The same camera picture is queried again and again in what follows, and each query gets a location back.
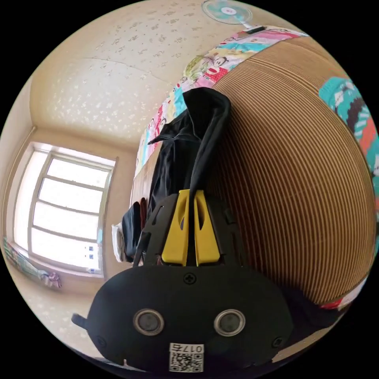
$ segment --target textured ceiling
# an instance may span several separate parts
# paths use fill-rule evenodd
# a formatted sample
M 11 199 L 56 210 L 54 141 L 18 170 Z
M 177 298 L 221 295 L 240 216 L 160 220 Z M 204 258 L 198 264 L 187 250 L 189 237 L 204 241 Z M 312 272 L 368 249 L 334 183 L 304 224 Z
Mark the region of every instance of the textured ceiling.
M 202 0 L 148 0 L 108 13 L 60 44 L 33 75 L 33 123 L 138 147 L 187 63 L 242 25 L 212 20 Z M 254 24 L 292 27 L 259 8 Z

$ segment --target screw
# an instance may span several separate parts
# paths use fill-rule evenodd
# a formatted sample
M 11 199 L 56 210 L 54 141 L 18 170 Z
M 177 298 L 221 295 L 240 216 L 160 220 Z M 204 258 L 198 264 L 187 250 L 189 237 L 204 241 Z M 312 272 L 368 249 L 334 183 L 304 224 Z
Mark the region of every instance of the screw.
M 100 347 L 106 347 L 107 346 L 107 343 L 103 337 L 97 336 L 96 339 L 98 340 L 98 344 Z
M 191 285 L 191 284 L 194 284 L 196 282 L 196 276 L 189 272 L 188 274 L 184 275 L 183 280 L 184 280 L 185 284 Z
M 284 340 L 283 340 L 282 337 L 277 337 L 277 338 L 275 338 L 275 339 L 273 340 L 273 342 L 272 342 L 272 347 L 275 347 L 275 348 L 280 347 L 280 346 L 283 345 L 283 342 L 284 342 Z

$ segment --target wooden headboard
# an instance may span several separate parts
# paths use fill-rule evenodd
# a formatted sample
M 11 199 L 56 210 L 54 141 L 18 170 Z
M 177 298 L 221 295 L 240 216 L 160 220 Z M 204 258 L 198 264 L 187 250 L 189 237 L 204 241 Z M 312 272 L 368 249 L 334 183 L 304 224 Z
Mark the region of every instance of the wooden headboard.
M 157 144 L 153 154 L 147 160 L 141 171 L 137 174 L 133 181 L 131 189 L 130 206 L 136 201 L 140 201 L 143 197 L 148 201 L 150 194 L 150 185 L 153 179 L 155 164 L 157 163 L 161 143 Z

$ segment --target electric fan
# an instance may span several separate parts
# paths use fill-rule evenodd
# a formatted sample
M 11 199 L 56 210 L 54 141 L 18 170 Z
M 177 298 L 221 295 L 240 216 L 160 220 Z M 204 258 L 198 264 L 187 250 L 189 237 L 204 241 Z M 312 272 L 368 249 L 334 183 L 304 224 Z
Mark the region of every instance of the electric fan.
M 224 24 L 242 24 L 245 28 L 252 26 L 247 22 L 253 17 L 252 12 L 242 3 L 232 0 L 206 0 L 201 4 L 203 12 L 213 20 Z

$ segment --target qr code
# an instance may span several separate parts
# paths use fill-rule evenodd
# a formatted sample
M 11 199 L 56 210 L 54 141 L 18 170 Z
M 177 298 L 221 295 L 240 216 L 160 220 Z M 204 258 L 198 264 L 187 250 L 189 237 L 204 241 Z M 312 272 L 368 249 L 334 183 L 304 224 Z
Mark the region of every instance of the qr code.
M 203 372 L 204 345 L 170 344 L 170 371 Z

